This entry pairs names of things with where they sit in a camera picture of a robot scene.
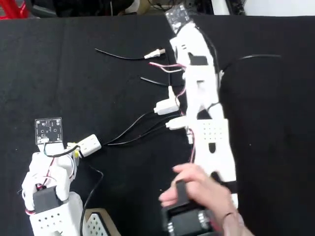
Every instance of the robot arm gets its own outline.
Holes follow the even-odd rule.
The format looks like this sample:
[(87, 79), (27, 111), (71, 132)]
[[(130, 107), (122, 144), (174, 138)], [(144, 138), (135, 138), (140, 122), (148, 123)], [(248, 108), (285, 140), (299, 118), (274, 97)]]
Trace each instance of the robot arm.
[[(220, 174), (227, 183), (237, 207), (235, 162), (229, 143), (228, 120), (219, 101), (220, 75), (216, 51), (211, 54), (210, 39), (195, 25), (180, 4), (166, 12), (176, 36), (170, 40), (177, 63), (184, 68), (183, 80), (187, 97), (185, 128), (195, 152), (194, 163), (211, 175)], [(198, 119), (206, 110), (210, 119)]]
[[(62, 119), (35, 121), (36, 144), (40, 152), (32, 155), (30, 169), (22, 183), (22, 197), (30, 216), (35, 236), (80, 235), (82, 201), (70, 192), (75, 179), (79, 158), (99, 150), (95, 135), (77, 144), (63, 147)], [(87, 228), (83, 225), (83, 234)]]

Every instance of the circuit board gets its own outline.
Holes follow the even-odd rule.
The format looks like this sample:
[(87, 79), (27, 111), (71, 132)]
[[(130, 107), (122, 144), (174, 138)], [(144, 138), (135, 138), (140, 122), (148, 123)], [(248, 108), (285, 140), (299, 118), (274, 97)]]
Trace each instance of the circuit board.
[(35, 120), (35, 143), (49, 144), (62, 143), (62, 118), (45, 118)]
[(175, 34), (191, 21), (184, 4), (172, 7), (165, 13), (165, 16)]

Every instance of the hand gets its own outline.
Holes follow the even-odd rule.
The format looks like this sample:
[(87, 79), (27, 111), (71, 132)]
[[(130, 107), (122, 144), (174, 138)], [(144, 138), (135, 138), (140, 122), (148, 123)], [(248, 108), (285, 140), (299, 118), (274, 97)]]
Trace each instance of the hand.
[(228, 213), (237, 213), (230, 191), (208, 177), (201, 167), (186, 163), (173, 167), (173, 171), (178, 175), (172, 181), (171, 187), (159, 197), (163, 207), (176, 203), (175, 183), (178, 180), (184, 180), (189, 198), (211, 210), (219, 225), (222, 225), (222, 221)]

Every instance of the black table surface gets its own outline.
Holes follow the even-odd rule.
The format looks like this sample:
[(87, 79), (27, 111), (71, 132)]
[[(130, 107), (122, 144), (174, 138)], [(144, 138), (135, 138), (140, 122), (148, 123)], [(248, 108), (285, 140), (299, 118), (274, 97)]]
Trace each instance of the black table surface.
[[(221, 100), (246, 224), (256, 235), (311, 235), (315, 18), (194, 19), (213, 40), (221, 67), (250, 54), (282, 55), (233, 65), (223, 77)], [(167, 97), (166, 88), (139, 76), (167, 83), (167, 75), (147, 61), (107, 57), (94, 47), (131, 57), (165, 47), (172, 55), (172, 32), (163, 16), (0, 21), (0, 32), (0, 232), (31, 236), (16, 191), (37, 151), (34, 119), (62, 117), (64, 142), (93, 133), (103, 142), (113, 138)], [(107, 209), (123, 236), (162, 235), (158, 196), (175, 176), (171, 167), (186, 162), (190, 148), (181, 130), (104, 147), (87, 160), (104, 172), (89, 207)], [(96, 181), (80, 165), (71, 188), (85, 201)]]

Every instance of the plug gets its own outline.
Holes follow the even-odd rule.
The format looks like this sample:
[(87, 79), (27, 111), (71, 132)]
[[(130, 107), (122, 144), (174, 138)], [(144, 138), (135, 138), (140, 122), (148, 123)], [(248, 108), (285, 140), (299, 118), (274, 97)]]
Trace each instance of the plug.
[(168, 87), (168, 97), (168, 99), (162, 100), (156, 104), (156, 107), (153, 109), (154, 113), (165, 115), (179, 110), (180, 102), (178, 98), (176, 98), (171, 86)]
[(168, 123), (165, 124), (166, 128), (170, 130), (181, 129), (187, 126), (187, 117), (181, 116), (171, 119)]
[(91, 155), (97, 150), (100, 150), (102, 147), (95, 134), (92, 134), (84, 140), (81, 140), (78, 145), (80, 146), (80, 151), (83, 155), (81, 158)]
[(165, 53), (165, 49), (156, 49), (154, 50), (153, 52), (149, 53), (149, 54), (146, 54), (144, 56), (145, 59), (149, 59), (149, 58), (156, 58), (156, 57), (159, 57), (161, 56), (162, 54)]

